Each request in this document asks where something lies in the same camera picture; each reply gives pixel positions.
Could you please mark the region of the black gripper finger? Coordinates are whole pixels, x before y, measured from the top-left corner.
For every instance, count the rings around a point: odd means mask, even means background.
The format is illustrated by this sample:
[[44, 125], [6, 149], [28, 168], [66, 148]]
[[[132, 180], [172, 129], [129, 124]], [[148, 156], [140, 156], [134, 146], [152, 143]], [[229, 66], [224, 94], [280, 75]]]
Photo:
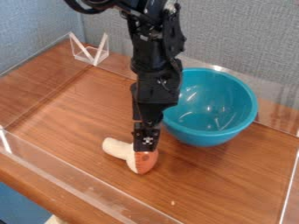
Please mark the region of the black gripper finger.
[[158, 114], [154, 119], [145, 120], [141, 118], [141, 113], [136, 105], [133, 105], [133, 151], [134, 152], [154, 152], [160, 138], [160, 123], [162, 114]]

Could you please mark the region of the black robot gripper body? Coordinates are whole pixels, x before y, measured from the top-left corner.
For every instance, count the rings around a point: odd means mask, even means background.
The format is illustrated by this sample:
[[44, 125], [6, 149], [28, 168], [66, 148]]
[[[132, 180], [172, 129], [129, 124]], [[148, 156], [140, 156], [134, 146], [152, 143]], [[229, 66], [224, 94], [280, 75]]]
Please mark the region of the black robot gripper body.
[[132, 70], [136, 73], [136, 82], [130, 85], [133, 119], [142, 123], [158, 123], [162, 111], [178, 101], [182, 63], [172, 59], [157, 71], [142, 67]]

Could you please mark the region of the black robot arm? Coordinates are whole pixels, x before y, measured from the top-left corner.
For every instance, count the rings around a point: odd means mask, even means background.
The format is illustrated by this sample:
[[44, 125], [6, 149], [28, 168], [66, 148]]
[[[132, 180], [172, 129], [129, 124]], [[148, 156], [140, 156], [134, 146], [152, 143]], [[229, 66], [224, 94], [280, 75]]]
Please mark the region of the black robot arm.
[[164, 110], [178, 101], [185, 36], [180, 27], [177, 0], [62, 0], [78, 13], [94, 15], [118, 10], [126, 21], [133, 54], [130, 85], [133, 107], [133, 150], [154, 151]]

